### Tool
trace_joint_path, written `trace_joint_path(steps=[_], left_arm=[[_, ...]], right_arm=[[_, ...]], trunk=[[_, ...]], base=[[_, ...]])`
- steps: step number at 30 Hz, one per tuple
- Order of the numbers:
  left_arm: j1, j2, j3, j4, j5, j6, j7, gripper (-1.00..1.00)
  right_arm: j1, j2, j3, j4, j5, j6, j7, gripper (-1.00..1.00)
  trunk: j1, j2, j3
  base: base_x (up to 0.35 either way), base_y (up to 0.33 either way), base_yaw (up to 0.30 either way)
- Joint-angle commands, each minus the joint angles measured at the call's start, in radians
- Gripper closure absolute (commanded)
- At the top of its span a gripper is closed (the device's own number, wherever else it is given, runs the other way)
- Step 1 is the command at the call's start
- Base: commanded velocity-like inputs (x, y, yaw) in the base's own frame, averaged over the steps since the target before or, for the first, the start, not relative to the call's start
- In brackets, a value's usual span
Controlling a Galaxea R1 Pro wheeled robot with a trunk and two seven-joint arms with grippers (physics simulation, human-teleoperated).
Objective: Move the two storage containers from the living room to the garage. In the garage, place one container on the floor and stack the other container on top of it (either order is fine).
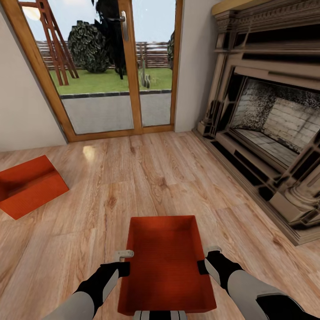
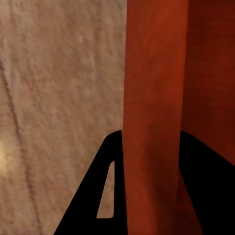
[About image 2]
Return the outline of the storage box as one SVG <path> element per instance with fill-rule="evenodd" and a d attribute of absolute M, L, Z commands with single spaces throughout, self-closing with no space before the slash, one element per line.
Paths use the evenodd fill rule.
<path fill-rule="evenodd" d="M 179 169 L 181 132 L 235 166 L 235 0 L 127 0 L 128 235 L 204 235 Z"/>

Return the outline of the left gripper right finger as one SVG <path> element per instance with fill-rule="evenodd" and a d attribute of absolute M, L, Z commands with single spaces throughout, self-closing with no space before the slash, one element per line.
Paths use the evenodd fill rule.
<path fill-rule="evenodd" d="M 235 235 L 235 166 L 181 132 L 179 169 L 204 235 Z"/>

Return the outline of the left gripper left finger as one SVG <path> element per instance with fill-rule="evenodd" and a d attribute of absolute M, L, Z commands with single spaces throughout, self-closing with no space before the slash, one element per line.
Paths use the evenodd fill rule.
<path fill-rule="evenodd" d="M 114 217 L 97 218 L 113 161 Z M 128 235 L 121 130 L 105 138 L 54 235 Z"/>

